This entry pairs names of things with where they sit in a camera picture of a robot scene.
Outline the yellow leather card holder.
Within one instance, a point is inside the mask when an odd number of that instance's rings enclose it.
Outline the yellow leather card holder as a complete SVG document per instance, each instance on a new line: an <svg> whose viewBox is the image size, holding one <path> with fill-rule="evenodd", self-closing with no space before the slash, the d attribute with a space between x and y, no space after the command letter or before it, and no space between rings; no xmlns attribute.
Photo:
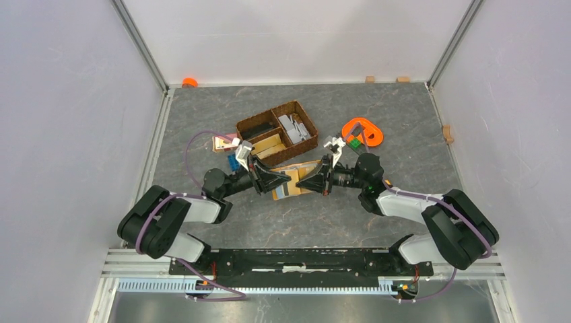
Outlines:
<svg viewBox="0 0 571 323"><path fill-rule="evenodd" d="M285 174L290 177L290 181L281 184L271 191L273 200L278 201L292 196L312 193L311 190L299 188L296 185L301 179L313 171L313 169L315 169L319 163L319 160L314 160L298 164L290 164L279 168L273 168L272 171L278 172L280 174Z"/></svg>

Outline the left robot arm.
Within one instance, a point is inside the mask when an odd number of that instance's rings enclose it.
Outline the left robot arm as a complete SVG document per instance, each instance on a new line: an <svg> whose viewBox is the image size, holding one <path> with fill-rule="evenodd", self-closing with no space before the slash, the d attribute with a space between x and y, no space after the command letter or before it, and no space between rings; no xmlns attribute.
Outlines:
<svg viewBox="0 0 571 323"><path fill-rule="evenodd" d="M153 259L181 258L195 274L211 267L209 246L182 230L185 223L219 224L232 210L226 197L253 189L267 193L290 181L290 176L270 170L258 157L248 157L246 165L232 174L208 170L202 193L175 193L159 185L151 186L121 219L117 235L139 254Z"/></svg>

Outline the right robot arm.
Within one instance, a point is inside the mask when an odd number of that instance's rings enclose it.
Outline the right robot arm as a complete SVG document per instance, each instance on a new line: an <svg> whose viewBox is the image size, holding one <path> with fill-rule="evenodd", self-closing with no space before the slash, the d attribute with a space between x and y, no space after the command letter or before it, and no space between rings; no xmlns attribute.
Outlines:
<svg viewBox="0 0 571 323"><path fill-rule="evenodd" d="M333 187L358 188L361 206L369 213L399 217L428 229L423 236L409 236L397 242L389 256L394 273L405 275L416 264L443 260L465 270L476 260L492 255L499 233L487 217L459 189L444 194L421 194L397 188L384 179L380 159L361 154L354 167L334 164L326 155L318 166L297 183L297 187L327 196Z"/></svg>

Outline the gold VIP cards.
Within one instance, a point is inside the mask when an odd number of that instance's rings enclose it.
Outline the gold VIP cards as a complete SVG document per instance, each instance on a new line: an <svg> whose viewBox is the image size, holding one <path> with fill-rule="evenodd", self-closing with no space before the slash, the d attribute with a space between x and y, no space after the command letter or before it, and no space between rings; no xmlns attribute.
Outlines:
<svg viewBox="0 0 571 323"><path fill-rule="evenodd" d="M286 149L285 143L279 134L272 135L253 144L252 154L264 159Z"/></svg>

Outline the black cards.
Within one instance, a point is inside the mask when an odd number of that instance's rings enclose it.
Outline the black cards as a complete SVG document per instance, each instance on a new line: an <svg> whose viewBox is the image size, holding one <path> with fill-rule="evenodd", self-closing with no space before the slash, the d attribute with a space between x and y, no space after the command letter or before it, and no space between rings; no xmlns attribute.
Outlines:
<svg viewBox="0 0 571 323"><path fill-rule="evenodd" d="M272 122L263 122L260 124L257 124L249 129L246 129L244 131L241 132L242 134L242 138L244 140L249 140L252 138L255 138L259 135L262 135L264 133L267 133L271 130L273 130L275 127L273 125Z"/></svg>

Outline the silver cards pile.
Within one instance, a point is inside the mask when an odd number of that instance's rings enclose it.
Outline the silver cards pile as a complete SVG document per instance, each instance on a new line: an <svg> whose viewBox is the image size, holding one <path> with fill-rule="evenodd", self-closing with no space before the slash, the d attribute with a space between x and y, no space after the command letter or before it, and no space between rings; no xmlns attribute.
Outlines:
<svg viewBox="0 0 571 323"><path fill-rule="evenodd" d="M278 116L286 135L293 144L300 143L311 137L308 129L302 122L298 122L292 114Z"/></svg>

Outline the pink card box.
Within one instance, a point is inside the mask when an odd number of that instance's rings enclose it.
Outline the pink card box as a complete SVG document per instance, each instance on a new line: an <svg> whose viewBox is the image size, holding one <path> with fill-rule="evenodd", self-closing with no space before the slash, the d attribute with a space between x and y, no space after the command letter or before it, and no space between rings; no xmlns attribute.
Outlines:
<svg viewBox="0 0 571 323"><path fill-rule="evenodd" d="M236 133L230 133L224 136L213 136L212 137L212 151L216 153L233 151L237 148L236 141L238 135Z"/></svg>

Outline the blue toy brick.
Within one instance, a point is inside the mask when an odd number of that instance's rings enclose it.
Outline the blue toy brick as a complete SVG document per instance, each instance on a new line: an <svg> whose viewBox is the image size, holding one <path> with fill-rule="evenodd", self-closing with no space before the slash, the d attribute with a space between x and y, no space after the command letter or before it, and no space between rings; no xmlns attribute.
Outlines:
<svg viewBox="0 0 571 323"><path fill-rule="evenodd" d="M241 164L236 159L236 155L233 153L227 156L228 163L232 172L238 172L239 169L242 167Z"/></svg>

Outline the brown woven basket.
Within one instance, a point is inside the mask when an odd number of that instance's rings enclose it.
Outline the brown woven basket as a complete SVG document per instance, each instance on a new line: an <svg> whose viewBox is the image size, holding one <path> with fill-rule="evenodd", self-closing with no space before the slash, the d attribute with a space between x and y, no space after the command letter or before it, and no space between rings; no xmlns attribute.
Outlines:
<svg viewBox="0 0 571 323"><path fill-rule="evenodd" d="M297 144L293 144L290 141L289 137L286 135L281 123L278 121L277 118L278 116L281 115L290 115L290 114L292 114L298 122L302 122L305 125L305 127L308 129L311 135L309 139L301 141L300 143ZM286 146L286 149L284 149L283 151L280 151L276 154L270 155L262 159L262 162L268 166L276 166L289 159L292 159L293 157L302 155L303 153L306 153L317 147L318 130L315 124L313 123L311 117L302 107L301 103L299 103L299 101L297 100L286 102L285 104L271 108L264 112L260 112L254 116L250 116L248 118L245 118L244 120L237 122L236 134L240 139L244 140L241 134L242 131L263 122L272 122L275 128L267 133L264 133L255 138L245 141L254 144L267 137L279 134Z"/></svg>

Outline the green toy brick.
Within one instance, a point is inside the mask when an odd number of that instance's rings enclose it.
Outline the green toy brick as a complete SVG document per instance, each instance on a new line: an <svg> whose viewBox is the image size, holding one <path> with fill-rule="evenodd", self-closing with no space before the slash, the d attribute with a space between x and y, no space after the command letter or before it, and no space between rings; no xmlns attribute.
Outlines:
<svg viewBox="0 0 571 323"><path fill-rule="evenodd" d="M354 151L358 151L359 149L362 148L362 143L358 138L353 138L348 145L354 150Z"/></svg>

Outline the orange tape roll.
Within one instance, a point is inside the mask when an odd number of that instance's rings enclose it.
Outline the orange tape roll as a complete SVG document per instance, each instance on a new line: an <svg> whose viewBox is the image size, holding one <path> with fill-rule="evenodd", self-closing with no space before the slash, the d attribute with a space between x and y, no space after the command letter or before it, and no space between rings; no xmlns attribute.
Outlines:
<svg viewBox="0 0 571 323"><path fill-rule="evenodd" d="M198 86L198 82L191 77L186 77L181 82L182 88L190 88L190 87L197 87L197 86Z"/></svg>

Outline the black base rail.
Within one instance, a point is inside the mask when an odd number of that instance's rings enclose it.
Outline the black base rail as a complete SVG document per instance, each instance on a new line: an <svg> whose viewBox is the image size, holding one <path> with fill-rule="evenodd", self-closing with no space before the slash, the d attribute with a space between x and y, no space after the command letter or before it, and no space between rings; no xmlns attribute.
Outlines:
<svg viewBox="0 0 571 323"><path fill-rule="evenodd" d="M431 262L409 264L387 248L210 250L192 265L225 287L375 287L380 277L431 277Z"/></svg>

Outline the wooden clip on wall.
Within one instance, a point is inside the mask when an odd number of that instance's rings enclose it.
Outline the wooden clip on wall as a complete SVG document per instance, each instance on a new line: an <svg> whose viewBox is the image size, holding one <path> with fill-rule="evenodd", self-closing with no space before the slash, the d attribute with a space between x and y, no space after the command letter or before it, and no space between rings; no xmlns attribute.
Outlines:
<svg viewBox="0 0 571 323"><path fill-rule="evenodd" d="M450 145L455 141L455 138L452 135L452 127L449 124L442 126L442 135L447 145Z"/></svg>

